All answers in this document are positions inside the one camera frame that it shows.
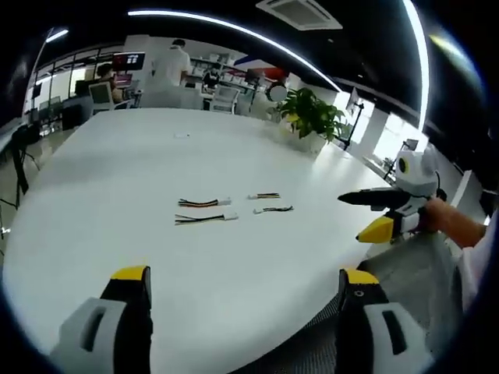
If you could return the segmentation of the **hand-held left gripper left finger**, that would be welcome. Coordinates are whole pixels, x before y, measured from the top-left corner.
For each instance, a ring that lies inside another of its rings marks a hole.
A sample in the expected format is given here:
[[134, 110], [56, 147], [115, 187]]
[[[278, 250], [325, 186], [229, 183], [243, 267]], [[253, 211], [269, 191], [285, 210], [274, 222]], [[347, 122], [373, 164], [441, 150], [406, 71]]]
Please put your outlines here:
[[60, 326], [51, 361], [61, 373], [149, 373], [151, 308], [150, 267], [118, 270]]

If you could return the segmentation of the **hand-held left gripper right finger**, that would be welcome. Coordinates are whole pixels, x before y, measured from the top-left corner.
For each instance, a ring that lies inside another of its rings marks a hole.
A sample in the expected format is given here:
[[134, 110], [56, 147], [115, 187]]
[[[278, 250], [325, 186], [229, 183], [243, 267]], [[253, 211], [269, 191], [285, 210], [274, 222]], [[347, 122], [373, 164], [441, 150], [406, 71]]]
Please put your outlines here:
[[410, 313], [357, 269], [339, 273], [335, 346], [336, 373], [424, 373], [434, 361]]

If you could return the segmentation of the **person's right hand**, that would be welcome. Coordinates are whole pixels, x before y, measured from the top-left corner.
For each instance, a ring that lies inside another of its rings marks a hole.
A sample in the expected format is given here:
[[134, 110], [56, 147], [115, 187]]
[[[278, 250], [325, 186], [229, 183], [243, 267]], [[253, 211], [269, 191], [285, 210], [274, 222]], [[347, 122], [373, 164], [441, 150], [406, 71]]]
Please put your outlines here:
[[440, 198], [430, 198], [419, 214], [418, 229], [425, 232], [446, 232], [452, 206]]

